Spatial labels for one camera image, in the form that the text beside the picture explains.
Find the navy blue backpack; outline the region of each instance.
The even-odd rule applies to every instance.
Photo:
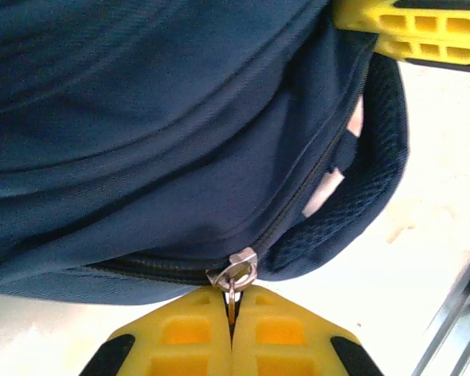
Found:
[[[331,13],[0,0],[0,294],[140,304],[209,284],[248,247],[263,280],[334,258],[396,188],[407,124],[396,63]]]

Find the white floor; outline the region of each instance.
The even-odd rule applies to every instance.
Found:
[[[357,334],[386,376],[410,373],[470,258],[470,74],[402,68],[412,153],[389,206],[325,267],[264,284]],[[0,374],[76,375],[108,334],[157,306],[0,296]]]

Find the metal zipper pull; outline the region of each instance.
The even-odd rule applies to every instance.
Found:
[[[242,292],[256,280],[258,276],[258,256],[250,247],[229,257],[230,265],[221,273],[207,270],[206,274],[211,285],[228,295],[228,324],[233,331],[236,319],[235,294]]]

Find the zipper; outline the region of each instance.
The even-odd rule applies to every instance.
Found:
[[[324,163],[329,161],[331,153],[338,145],[355,111],[366,79],[367,68],[364,71],[363,79],[360,82],[355,99],[349,108],[342,126],[338,129],[329,145],[327,145],[320,159],[312,167],[310,173],[305,177],[302,185],[252,246],[232,254],[228,258],[223,257],[217,260],[177,260],[149,255],[136,255],[135,253],[91,264],[87,267],[103,272],[147,280],[193,286],[208,286],[211,284],[224,292],[229,292],[230,281],[236,280],[235,291],[240,292],[244,290],[245,287],[256,279],[258,258],[261,258],[269,251],[270,245],[273,243],[274,234],[278,231],[280,224],[287,218],[287,214],[294,205],[302,199],[303,194],[309,190],[311,184],[315,181],[316,174],[323,170]]]

